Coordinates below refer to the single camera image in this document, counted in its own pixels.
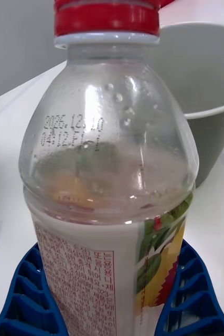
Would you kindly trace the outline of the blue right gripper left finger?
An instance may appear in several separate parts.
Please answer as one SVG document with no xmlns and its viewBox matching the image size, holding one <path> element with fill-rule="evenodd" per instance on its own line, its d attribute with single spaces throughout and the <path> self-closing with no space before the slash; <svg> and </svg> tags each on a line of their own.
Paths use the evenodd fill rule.
<svg viewBox="0 0 224 336">
<path fill-rule="evenodd" d="M 38 245 L 18 264 L 0 313 L 0 335 L 64 335 L 65 323 L 47 285 Z"/>
</svg>

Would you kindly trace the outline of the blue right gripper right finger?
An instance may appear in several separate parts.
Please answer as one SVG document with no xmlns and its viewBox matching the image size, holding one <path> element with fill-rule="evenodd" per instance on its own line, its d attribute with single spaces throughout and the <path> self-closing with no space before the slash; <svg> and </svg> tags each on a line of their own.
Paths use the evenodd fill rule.
<svg viewBox="0 0 224 336">
<path fill-rule="evenodd" d="M 162 309 L 155 335 L 224 333 L 224 313 L 208 270 L 198 253 L 183 241 L 172 290 Z"/>
</svg>

